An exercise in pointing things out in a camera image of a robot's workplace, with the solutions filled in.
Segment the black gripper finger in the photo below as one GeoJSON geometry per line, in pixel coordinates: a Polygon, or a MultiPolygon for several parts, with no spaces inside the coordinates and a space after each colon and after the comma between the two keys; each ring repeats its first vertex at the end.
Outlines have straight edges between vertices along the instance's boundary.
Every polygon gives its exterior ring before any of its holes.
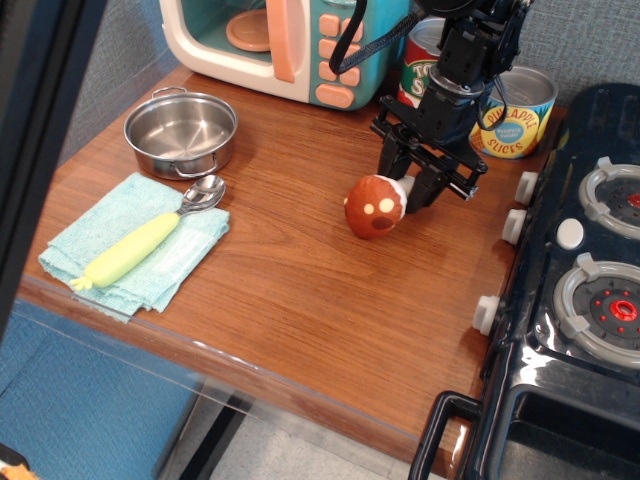
{"type": "Polygon", "coordinates": [[[422,169],[407,196],[406,212],[414,214],[430,206],[449,183],[450,178],[445,172],[432,168],[422,169]]]}
{"type": "Polygon", "coordinates": [[[393,134],[387,135],[383,140],[377,174],[399,180],[406,175],[411,164],[412,159],[406,143],[393,134]]]}

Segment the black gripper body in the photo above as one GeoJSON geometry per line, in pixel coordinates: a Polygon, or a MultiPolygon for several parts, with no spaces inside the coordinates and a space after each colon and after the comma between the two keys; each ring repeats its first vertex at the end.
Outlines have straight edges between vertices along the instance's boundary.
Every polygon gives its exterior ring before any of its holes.
{"type": "Polygon", "coordinates": [[[419,105],[412,107],[384,96],[371,129],[382,140],[393,134],[405,142],[411,165],[417,165],[419,172],[424,168],[445,172],[450,178],[446,188],[468,200],[475,194],[479,178],[488,170],[468,141],[480,107],[487,99],[485,82],[459,85],[437,69],[431,69],[419,105]]]}

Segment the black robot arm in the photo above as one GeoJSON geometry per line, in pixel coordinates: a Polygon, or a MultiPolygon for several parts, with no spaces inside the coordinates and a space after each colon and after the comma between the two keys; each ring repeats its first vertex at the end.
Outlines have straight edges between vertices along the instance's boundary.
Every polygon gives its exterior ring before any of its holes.
{"type": "Polygon", "coordinates": [[[444,19],[440,55],[428,70],[426,91],[412,107],[386,96],[372,129],[383,140],[380,175],[399,180],[413,164],[420,170],[406,210],[430,206],[444,189],[468,200],[487,166],[468,136],[482,120],[500,76],[519,53],[527,1],[422,1],[420,12],[444,19]]]}

